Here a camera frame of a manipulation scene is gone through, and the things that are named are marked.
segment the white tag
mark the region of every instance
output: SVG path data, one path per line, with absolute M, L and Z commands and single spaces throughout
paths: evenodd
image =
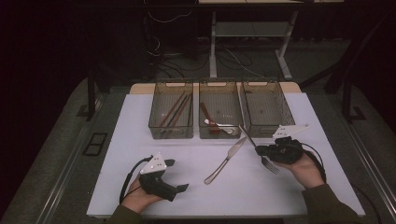
M 279 128 L 277 128 L 276 132 L 274 133 L 273 137 L 274 138 L 281 138 L 281 137 L 289 137 L 292 134 L 299 133 L 305 129 L 309 128 L 309 124 L 305 125 L 288 125 L 288 126 L 282 126 L 279 125 Z
M 161 152 L 157 153 L 143 169 L 140 170 L 141 175 L 163 171 L 166 169 L 165 161 L 163 160 L 163 155 Z

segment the forearm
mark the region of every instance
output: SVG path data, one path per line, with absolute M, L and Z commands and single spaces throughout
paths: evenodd
M 136 212 L 119 205 L 106 224 L 137 224 L 142 222 L 142 217 Z
M 303 196 L 310 224 L 361 223 L 355 211 L 341 203 L 327 184 L 304 190 Z

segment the gray floor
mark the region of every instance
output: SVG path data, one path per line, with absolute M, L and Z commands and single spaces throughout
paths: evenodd
M 255 77 L 240 64 L 263 76 L 281 78 L 274 50 L 280 42 L 260 39 L 253 42 L 219 41 L 218 77 Z M 323 40 L 320 42 L 291 42 L 286 53 L 294 82 L 302 82 L 343 55 L 348 42 L 345 40 Z M 172 52 L 165 63 L 178 71 L 162 66 L 158 77 L 208 77 L 207 46 L 203 44 L 198 60 L 185 59 Z M 323 85 L 326 78 L 304 89 L 315 108 L 318 118 L 327 134 L 333 150 L 341 162 L 349 181 L 359 187 L 378 210 L 382 223 L 395 223 L 383 196 L 378 192 L 370 172 L 361 162 L 359 149 L 364 147 L 373 158 L 381 175 L 391 189 L 396 189 L 394 170 L 396 166 L 396 137 L 364 95 L 353 90 L 352 105 L 358 106 L 367 120 L 354 121 L 352 125 L 341 116 L 341 92 L 325 94 Z M 8 223 L 102 223 L 102 220 L 87 217 L 86 211 L 91 199 L 106 148 L 117 123 L 125 94 L 129 87 L 115 87 L 109 94 L 98 94 L 97 109 L 92 121 L 77 116 L 82 106 L 87 104 L 86 82 L 78 85 L 64 107 L 45 145 L 37 156 L 29 174 L 24 179 L 13 202 L 1 220 Z M 83 156 L 93 133 L 108 133 L 103 151 L 97 157 Z M 356 191 L 367 214 L 364 223 L 377 223 L 375 211 L 369 201 Z M 304 217 L 287 218 L 287 224 L 307 223 Z M 245 220 L 244 223 L 263 223 L 263 220 Z

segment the person's left hand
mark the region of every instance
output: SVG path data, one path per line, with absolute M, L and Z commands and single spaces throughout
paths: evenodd
M 121 205 L 140 214 L 150 204 L 156 203 L 163 198 L 154 194 L 147 194 L 140 186 L 139 176 L 129 187 L 127 196 L 123 199 Z

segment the knife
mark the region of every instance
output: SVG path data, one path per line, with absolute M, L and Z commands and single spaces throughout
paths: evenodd
M 244 144 L 245 140 L 247 140 L 246 137 L 241 138 L 235 145 L 233 145 L 230 150 L 228 150 L 228 155 L 227 158 L 221 163 L 218 169 L 216 169 L 215 172 L 213 172 L 212 175 L 210 175 L 207 179 L 205 179 L 205 183 L 208 185 L 212 183 L 212 181 L 216 178 L 216 176 L 220 173 L 222 168 L 227 164 L 227 162 L 231 159 L 231 157 L 236 153 L 236 151 Z

